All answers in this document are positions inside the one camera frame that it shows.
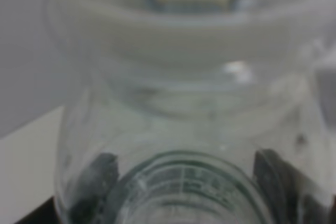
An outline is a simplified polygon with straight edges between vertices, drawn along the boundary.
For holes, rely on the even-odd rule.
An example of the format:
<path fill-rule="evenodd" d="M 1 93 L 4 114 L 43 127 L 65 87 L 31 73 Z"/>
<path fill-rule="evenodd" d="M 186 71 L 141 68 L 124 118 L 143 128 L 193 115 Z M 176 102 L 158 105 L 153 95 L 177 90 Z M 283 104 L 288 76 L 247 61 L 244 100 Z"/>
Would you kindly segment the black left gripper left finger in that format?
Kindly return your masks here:
<path fill-rule="evenodd" d="M 107 195 L 118 181 L 118 157 L 99 154 L 80 174 L 68 212 L 70 223 L 102 223 Z"/>

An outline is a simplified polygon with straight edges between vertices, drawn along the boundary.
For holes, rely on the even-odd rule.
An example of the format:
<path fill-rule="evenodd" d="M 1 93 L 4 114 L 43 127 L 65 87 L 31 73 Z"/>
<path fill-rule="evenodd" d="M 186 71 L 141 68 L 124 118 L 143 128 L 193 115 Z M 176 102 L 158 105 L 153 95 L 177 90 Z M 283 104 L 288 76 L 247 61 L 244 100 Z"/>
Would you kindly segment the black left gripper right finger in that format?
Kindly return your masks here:
<path fill-rule="evenodd" d="M 255 153 L 253 176 L 274 223 L 333 223 L 333 195 L 275 151 Z"/>

